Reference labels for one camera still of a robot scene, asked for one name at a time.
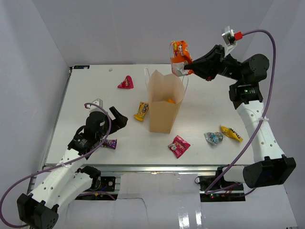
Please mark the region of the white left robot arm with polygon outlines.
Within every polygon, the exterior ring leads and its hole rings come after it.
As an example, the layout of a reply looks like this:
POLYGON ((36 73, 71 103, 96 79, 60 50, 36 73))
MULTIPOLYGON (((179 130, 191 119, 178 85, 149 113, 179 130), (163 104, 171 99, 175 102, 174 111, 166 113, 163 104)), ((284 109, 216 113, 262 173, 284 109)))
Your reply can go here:
POLYGON ((53 228, 61 210, 79 194, 100 187, 101 172, 86 162, 108 135, 127 125, 128 118, 113 106, 109 110, 114 119, 99 105, 95 109, 93 103, 85 106, 90 109, 86 123, 76 131, 55 169, 29 194, 21 194, 17 199, 21 221, 33 229, 53 228))

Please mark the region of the orange white snack bag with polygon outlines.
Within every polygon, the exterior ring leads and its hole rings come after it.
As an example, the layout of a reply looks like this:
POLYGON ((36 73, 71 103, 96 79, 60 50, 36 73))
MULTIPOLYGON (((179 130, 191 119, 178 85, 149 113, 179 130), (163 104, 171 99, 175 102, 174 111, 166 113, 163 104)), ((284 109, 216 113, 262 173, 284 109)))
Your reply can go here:
POLYGON ((193 62, 185 41, 172 41, 170 44, 170 61, 172 73, 178 77, 190 75, 193 70, 184 67, 193 62))

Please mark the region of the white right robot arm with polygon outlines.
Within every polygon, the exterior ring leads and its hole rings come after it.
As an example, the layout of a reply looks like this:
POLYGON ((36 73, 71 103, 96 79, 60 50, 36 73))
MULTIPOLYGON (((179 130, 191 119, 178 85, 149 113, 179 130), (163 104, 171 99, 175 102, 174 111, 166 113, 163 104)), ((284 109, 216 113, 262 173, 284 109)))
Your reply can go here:
POLYGON ((243 62, 225 53, 225 48, 215 45, 203 57, 184 66, 207 81, 221 75, 235 80, 229 87, 229 98, 241 117, 249 141, 227 167, 206 188, 212 193, 216 184, 220 190, 245 183, 249 188, 283 184, 296 167, 295 159, 286 157, 278 145, 266 112, 269 103, 263 102, 259 82, 266 79, 269 60, 263 54, 255 54, 243 62))

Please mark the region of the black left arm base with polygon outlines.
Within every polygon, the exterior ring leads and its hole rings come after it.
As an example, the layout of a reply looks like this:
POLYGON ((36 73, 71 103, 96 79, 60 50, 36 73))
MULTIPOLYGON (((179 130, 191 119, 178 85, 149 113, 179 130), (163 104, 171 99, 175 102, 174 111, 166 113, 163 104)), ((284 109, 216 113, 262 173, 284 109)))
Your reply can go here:
POLYGON ((112 192, 115 190, 116 177, 98 177, 92 180, 91 186, 89 189, 86 189, 85 192, 90 191, 106 191, 112 192))

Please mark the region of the brown paper bag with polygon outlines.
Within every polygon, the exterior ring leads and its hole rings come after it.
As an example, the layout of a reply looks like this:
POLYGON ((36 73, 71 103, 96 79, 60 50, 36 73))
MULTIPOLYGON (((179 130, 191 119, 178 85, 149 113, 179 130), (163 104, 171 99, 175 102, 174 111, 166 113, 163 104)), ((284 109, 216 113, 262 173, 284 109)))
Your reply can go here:
POLYGON ((172 130, 189 83, 187 76, 163 75, 158 70, 144 69, 148 92, 150 132, 169 134, 172 130))

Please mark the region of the orange mango gummy bag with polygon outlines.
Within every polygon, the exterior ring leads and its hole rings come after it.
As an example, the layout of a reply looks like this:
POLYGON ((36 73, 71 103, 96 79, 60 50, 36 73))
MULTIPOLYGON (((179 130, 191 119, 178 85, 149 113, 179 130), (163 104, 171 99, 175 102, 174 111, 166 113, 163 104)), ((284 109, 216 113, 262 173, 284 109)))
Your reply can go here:
POLYGON ((167 102, 172 103, 172 104, 175 104, 175 101, 174 101, 174 100, 172 100, 171 98, 170 98, 170 99, 168 99, 168 100, 167 100, 167 102))

